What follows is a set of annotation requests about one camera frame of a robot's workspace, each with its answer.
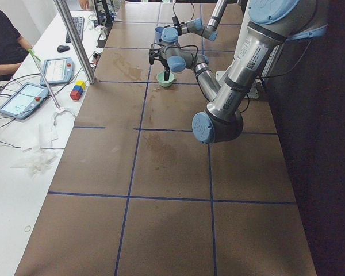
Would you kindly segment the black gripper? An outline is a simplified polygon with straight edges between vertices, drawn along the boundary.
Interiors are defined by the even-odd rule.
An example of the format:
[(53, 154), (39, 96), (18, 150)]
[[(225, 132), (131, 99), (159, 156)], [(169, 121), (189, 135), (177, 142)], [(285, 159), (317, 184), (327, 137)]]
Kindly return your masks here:
[(166, 59), (162, 59), (162, 65), (164, 66), (164, 80), (168, 81), (170, 78), (170, 68)]

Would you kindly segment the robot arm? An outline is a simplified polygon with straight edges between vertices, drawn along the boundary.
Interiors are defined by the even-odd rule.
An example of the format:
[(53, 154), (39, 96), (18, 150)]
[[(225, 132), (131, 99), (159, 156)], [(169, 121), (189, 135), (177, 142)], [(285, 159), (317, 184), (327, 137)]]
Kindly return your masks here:
[(227, 4), (227, 0), (217, 1), (207, 26), (202, 23), (202, 19), (200, 18), (179, 23), (176, 26), (178, 35), (181, 36), (188, 33), (194, 33), (209, 41), (215, 41), (218, 35), (217, 28), (221, 22), (221, 18), (225, 12)]
[(201, 19), (179, 22), (162, 30), (158, 49), (150, 49), (149, 61), (160, 61), (164, 78), (171, 72), (191, 69), (208, 100), (206, 109), (192, 120), (195, 138), (205, 144), (231, 141), (243, 130), (240, 103), (257, 77), (262, 75), (273, 49), (287, 41), (309, 40), (325, 34), (328, 1), (248, 1), (247, 35), (244, 43), (217, 80), (208, 66), (208, 58), (185, 51), (178, 43), (181, 35), (194, 33), (210, 41), (217, 37), (217, 27), (227, 6), (218, 1), (207, 26)]

